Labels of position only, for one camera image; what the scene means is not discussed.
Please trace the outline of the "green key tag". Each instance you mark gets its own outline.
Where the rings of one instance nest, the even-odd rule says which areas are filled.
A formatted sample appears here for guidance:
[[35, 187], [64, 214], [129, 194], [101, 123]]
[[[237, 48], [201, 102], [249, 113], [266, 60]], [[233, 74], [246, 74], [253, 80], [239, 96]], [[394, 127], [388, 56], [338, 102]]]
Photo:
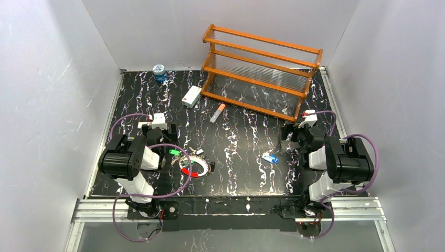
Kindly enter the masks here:
[[181, 151], [173, 150], [173, 149], [169, 150], [169, 153], [170, 153], [171, 155], [181, 155]]

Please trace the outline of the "metal key organizer ring red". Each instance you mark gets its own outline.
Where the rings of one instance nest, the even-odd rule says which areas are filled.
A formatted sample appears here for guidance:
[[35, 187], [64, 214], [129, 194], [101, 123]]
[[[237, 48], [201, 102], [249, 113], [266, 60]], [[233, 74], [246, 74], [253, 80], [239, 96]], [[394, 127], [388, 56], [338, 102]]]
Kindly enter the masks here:
[[173, 160], [171, 165], [177, 164], [180, 171], [185, 176], [192, 178], [203, 177], [210, 171], [209, 164], [199, 155], [190, 154], [189, 159], [181, 153], [181, 155], [172, 155]]

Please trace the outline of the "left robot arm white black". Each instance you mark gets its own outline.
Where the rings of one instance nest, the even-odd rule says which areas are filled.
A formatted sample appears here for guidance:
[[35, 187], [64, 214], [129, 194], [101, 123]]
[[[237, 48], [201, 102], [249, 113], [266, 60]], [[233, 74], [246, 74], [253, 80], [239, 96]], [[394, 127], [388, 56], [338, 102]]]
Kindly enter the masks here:
[[152, 199], [139, 195], [153, 195], [154, 188], [142, 171], [162, 170], [166, 163], [166, 147], [149, 147], [177, 141], [177, 128], [175, 124], [168, 125], [166, 130], [145, 125], [142, 131], [142, 135], [133, 139], [125, 134], [113, 136], [99, 158], [98, 169], [120, 183], [131, 195], [132, 202], [148, 204]]

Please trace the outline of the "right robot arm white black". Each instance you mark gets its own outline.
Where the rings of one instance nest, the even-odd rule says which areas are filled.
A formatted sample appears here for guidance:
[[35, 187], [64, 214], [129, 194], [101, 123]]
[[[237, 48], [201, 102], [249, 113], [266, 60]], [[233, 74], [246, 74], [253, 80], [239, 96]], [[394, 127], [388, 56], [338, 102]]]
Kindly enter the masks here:
[[281, 128], [281, 139], [286, 140], [289, 134], [299, 146], [298, 165], [323, 172], [303, 193], [307, 204], [329, 202], [332, 194], [371, 180], [374, 165], [360, 138], [342, 140], [316, 126], [286, 124]]

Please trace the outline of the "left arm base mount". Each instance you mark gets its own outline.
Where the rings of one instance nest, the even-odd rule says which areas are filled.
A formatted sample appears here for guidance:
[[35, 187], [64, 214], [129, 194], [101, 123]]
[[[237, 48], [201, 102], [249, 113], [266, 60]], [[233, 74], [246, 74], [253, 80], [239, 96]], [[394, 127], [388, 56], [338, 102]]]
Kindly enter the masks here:
[[178, 203], [175, 201], [152, 200], [150, 203], [142, 204], [126, 199], [125, 203], [129, 206], [128, 219], [162, 219], [171, 220], [178, 218]]

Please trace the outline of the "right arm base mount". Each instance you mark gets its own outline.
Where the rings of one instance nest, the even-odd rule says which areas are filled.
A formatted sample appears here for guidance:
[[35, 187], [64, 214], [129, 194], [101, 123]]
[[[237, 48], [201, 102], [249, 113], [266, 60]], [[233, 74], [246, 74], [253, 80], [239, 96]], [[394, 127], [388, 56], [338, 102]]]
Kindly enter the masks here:
[[304, 237], [321, 234], [323, 211], [318, 208], [299, 208], [295, 204], [279, 205], [275, 212], [283, 219], [296, 221], [296, 231]]

